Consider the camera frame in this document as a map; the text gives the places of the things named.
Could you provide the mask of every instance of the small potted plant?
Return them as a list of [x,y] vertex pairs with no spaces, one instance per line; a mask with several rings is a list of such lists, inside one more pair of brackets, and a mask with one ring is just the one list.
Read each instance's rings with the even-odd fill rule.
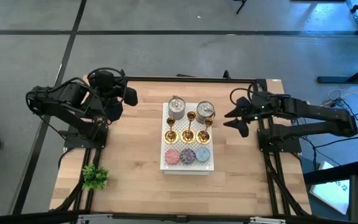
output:
[[92,164],[85,166],[84,169],[82,169],[82,173],[84,177],[83,189],[102,190],[105,188],[107,179],[109,178],[109,172],[106,169],[96,168]]

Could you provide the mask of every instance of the wooden tabletop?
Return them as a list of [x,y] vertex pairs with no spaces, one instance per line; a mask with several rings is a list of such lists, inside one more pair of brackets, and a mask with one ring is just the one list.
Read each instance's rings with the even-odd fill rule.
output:
[[[268,90],[283,93],[281,80],[267,80]],[[124,105],[122,117],[109,128],[106,148],[99,166],[109,171],[106,188],[93,197],[93,212],[271,215],[269,188],[256,130],[242,138],[239,132],[223,126],[224,115],[234,108],[231,90],[247,87],[241,83],[129,82],[137,90],[139,104]],[[162,103],[172,95],[188,103],[210,101],[216,109],[213,125],[215,171],[203,175],[164,175],[160,170]],[[237,91],[234,100],[245,96]],[[275,123],[290,125],[275,119]],[[50,208],[59,206],[77,184],[84,149],[74,149],[62,160]],[[285,183],[304,210],[310,212],[299,160],[281,153]],[[276,186],[278,208],[282,201]],[[81,208],[85,206],[83,192]]]

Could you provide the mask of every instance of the gold goblet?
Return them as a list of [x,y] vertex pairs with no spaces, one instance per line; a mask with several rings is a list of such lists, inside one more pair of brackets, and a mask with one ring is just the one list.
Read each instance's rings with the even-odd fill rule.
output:
[[197,132],[197,141],[200,144],[208,144],[211,140],[211,134],[207,131],[207,129],[209,127],[212,126],[212,124],[214,123],[214,121],[212,120],[212,118],[206,118],[204,121],[205,124],[205,130],[201,130]]
[[189,128],[186,130],[183,130],[180,134],[180,139],[187,144],[192,143],[196,139],[196,134],[193,130],[190,129],[191,122],[196,119],[196,113],[190,111],[187,113],[187,119],[189,120]]
[[172,118],[172,117],[169,117],[167,119],[167,124],[168,126],[170,127],[169,131],[166,131],[164,133],[164,141],[167,143],[167,144],[173,144],[175,143],[178,138],[179,138],[179,135],[176,131],[172,130],[172,126],[175,124],[175,118]]

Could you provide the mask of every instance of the floor tile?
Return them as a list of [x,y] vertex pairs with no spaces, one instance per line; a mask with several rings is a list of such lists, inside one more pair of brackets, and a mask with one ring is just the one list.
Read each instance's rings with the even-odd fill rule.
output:
[[88,1],[80,30],[357,30],[344,2]]
[[0,0],[0,29],[71,30],[81,0]]
[[9,212],[40,119],[25,104],[36,85],[53,85],[66,36],[0,36],[0,215]]

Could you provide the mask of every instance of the white pegboard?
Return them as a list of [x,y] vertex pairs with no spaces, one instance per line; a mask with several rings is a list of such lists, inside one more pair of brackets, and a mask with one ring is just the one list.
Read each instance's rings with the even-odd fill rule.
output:
[[[176,174],[205,175],[205,174],[209,174],[210,172],[212,172],[214,170],[214,151],[213,151],[212,138],[208,144],[200,144],[200,143],[198,143],[197,139],[195,139],[194,142],[192,142],[190,144],[186,144],[180,139],[181,132],[183,130],[187,129],[188,125],[189,125],[189,120],[187,119],[187,116],[186,116],[187,112],[190,112],[190,111],[196,112],[197,105],[198,105],[198,103],[186,103],[184,117],[182,117],[182,119],[180,119],[180,120],[176,120],[175,124],[172,127],[172,129],[178,133],[179,139],[174,144],[167,144],[163,139],[163,135],[166,131],[168,131],[170,129],[170,127],[167,124],[167,118],[169,118],[168,103],[163,104],[160,169],[166,174],[175,174],[175,171],[176,171],[177,172]],[[199,122],[194,120],[193,122],[191,122],[191,129],[196,134],[198,131],[205,130],[205,124],[200,124]],[[208,132],[212,136],[212,127],[208,128]],[[210,152],[209,160],[206,162],[200,162],[197,159],[195,159],[194,162],[192,162],[191,164],[184,164],[184,163],[182,163],[181,160],[179,160],[179,162],[174,165],[167,164],[165,162],[165,152],[170,149],[176,149],[179,153],[181,153],[182,150],[189,148],[189,149],[192,149],[194,152],[196,152],[196,150],[201,146],[207,147]]]

